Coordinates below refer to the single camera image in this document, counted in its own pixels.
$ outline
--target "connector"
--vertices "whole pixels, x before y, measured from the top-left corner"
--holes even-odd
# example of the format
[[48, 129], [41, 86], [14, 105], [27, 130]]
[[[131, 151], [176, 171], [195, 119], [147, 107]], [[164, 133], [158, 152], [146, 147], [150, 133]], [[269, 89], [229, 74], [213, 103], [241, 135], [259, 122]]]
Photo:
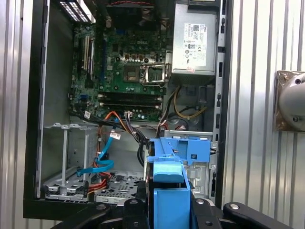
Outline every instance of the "connector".
[[132, 117], [132, 111], [124, 111], [124, 117], [127, 117], [129, 115], [129, 117]]

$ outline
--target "green circuit board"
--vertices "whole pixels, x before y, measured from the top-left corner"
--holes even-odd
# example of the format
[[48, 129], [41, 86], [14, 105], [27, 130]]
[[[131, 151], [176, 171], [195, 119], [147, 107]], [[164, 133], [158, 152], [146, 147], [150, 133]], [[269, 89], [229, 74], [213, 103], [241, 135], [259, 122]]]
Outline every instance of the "green circuit board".
[[[104, 33], [105, 71], [101, 76], [104, 92], [164, 95], [164, 84], [146, 86], [141, 70], [143, 63], [165, 62], [167, 37], [165, 31], [123, 31], [109, 28]], [[162, 71], [151, 75], [162, 78]]]
[[[116, 31], [96, 25], [77, 25], [70, 109], [104, 118], [111, 110], [121, 116], [132, 112], [132, 120], [158, 121], [164, 84], [145, 85], [142, 64], [165, 62], [165, 31]], [[150, 80], [158, 80], [162, 69], [150, 68]]]

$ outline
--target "warning label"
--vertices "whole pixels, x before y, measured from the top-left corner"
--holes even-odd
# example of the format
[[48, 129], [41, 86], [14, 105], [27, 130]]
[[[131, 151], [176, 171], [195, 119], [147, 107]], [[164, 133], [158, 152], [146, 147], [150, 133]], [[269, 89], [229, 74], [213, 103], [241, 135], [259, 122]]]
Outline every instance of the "warning label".
[[206, 66], [208, 27], [204, 24], [184, 24], [183, 59], [186, 64]]

